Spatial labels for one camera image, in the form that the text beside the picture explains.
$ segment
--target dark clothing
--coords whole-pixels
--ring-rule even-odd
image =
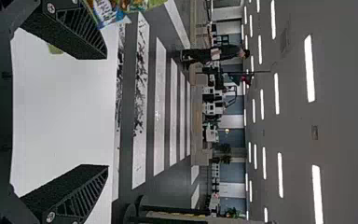
[[[212,60],[212,49],[220,49],[222,53],[220,54],[220,59],[218,61],[224,61],[238,57],[241,47],[236,45],[224,45],[213,47],[211,49],[184,49],[182,54],[184,57],[191,57],[193,59],[189,63],[207,63]]]
[[[220,54],[219,61],[229,60],[235,57],[238,57],[241,48],[236,45],[223,45],[213,49],[220,49],[222,53]]]

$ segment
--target white floor stripe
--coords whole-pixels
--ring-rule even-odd
[[[155,145],[154,175],[164,170],[165,144],[165,74],[167,50],[157,38],[156,44],[156,97],[155,97]]]
[[[196,190],[194,190],[193,195],[191,196],[191,208],[196,208],[197,202],[200,198],[200,184],[197,185]]]
[[[125,25],[118,26],[118,50],[117,50],[117,78],[116,78],[116,112],[115,112],[115,147],[113,152],[113,201],[118,199],[118,180],[120,166],[120,136],[121,136],[121,114],[123,100],[123,64],[124,64],[124,42]]]
[[[190,83],[187,82],[187,156],[191,153],[191,90],[190,90]]]
[[[150,27],[142,13],[138,19],[135,109],[132,156],[132,188],[146,181],[147,81]]]
[[[180,160],[185,158],[185,75],[180,76]]]
[[[170,15],[173,26],[175,27],[176,32],[179,35],[180,40],[185,49],[190,49],[190,40],[188,39],[185,26],[183,25],[182,19],[179,15],[178,8],[174,0],[168,0],[165,4],[168,14]]]
[[[176,164],[176,127],[177,127],[177,79],[178,67],[171,59],[171,125],[170,125],[170,166]]]
[[[200,167],[197,165],[194,165],[191,167],[191,184],[194,184],[194,181],[196,181],[197,176],[199,176],[200,173]]]

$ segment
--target person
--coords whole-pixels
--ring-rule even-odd
[[[224,61],[235,57],[247,59],[251,51],[239,45],[223,45],[210,49],[183,49],[181,61],[188,68],[192,63],[204,63],[210,61]]]
[[[254,76],[255,76],[255,73],[247,74],[246,76],[242,77],[242,81],[244,81],[246,83],[246,85],[252,86],[252,80],[253,80]]]

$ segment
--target walking person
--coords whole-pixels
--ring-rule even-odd
[[[223,45],[210,49],[183,49],[181,51],[181,61],[185,68],[192,63],[206,64],[210,61],[224,61],[235,57],[247,59],[251,51],[241,45]]]

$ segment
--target white panel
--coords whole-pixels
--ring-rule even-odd
[[[194,165],[191,167],[191,184],[194,184],[194,181],[196,181],[197,176],[199,176],[200,173],[200,167],[197,165]]]
[[[175,27],[176,33],[179,35],[185,49],[190,49],[190,40],[188,39],[185,26],[183,25],[182,19],[179,15],[178,8],[174,0],[168,0],[165,4],[168,15],[170,15],[173,27]]]
[[[138,19],[137,60],[135,79],[134,137],[132,157],[132,188],[146,181],[147,84],[149,72],[150,27],[142,13]]]
[[[176,164],[176,127],[177,127],[177,105],[178,105],[178,67],[171,59],[171,125],[170,125],[170,166]]]
[[[246,198],[246,186],[244,183],[220,183],[220,197]]]
[[[220,119],[221,129],[243,129],[243,115],[223,115]]]
[[[164,170],[166,55],[167,50],[162,45],[161,41],[157,38],[154,127],[154,175],[157,175]]]
[[[218,22],[216,31],[220,35],[234,35],[241,33],[241,21]]]
[[[191,153],[191,87],[187,82],[187,156]]]
[[[46,42],[18,29],[11,40],[13,155],[10,183],[18,196],[79,164],[114,169],[118,28],[102,30],[107,60],[51,55]],[[110,223],[113,176],[87,223]]]
[[[180,76],[180,128],[179,128],[179,136],[180,136],[180,160],[185,158],[185,75],[181,73]]]
[[[241,18],[243,13],[243,7],[220,7],[213,9],[212,20],[223,21]]]
[[[125,25],[119,25],[118,31],[118,50],[117,50],[117,78],[116,78],[116,112],[115,112],[115,147],[113,152],[113,201],[118,199],[118,181],[120,166],[120,136],[121,136],[121,114],[123,106],[123,64],[124,64],[124,44],[126,40]]]
[[[200,198],[200,184],[197,185],[196,190],[194,190],[193,195],[191,195],[191,208],[196,208],[197,202]]]

